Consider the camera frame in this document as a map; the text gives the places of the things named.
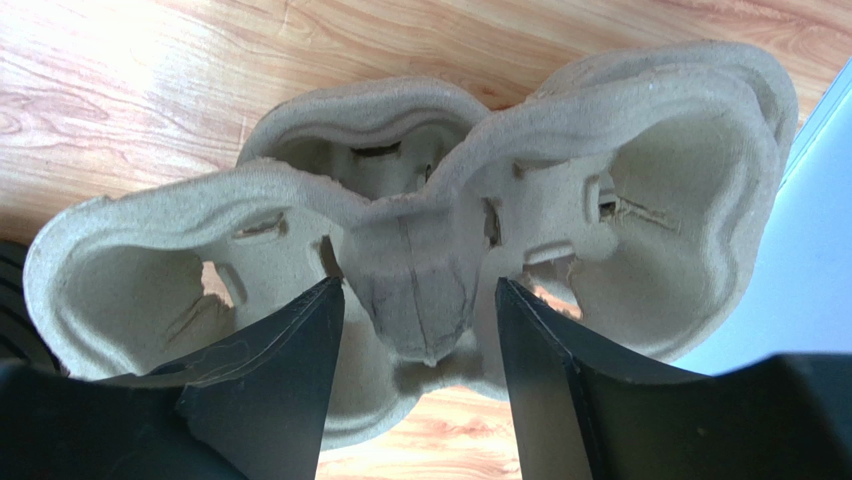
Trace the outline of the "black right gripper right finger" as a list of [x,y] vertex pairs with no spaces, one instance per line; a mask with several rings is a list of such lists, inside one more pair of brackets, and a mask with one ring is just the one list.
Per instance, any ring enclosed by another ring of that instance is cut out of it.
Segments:
[[495,293],[526,479],[847,479],[851,358],[779,354],[721,376],[653,360],[519,283]]

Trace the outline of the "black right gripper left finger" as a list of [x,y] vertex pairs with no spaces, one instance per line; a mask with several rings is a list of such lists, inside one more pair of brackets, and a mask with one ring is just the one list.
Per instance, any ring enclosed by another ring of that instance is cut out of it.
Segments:
[[5,479],[311,479],[342,339],[327,278],[144,376],[1,366]]

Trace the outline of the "grey pulp cup carrier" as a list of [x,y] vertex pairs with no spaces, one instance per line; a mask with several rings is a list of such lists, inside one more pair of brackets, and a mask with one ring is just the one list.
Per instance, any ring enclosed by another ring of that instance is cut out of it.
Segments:
[[432,122],[377,147],[309,137],[273,157],[61,212],[26,258],[31,318],[69,373],[146,374],[338,276],[325,448],[424,393],[507,396],[501,278],[669,362],[716,330],[755,265],[786,157],[752,88],[707,65]]

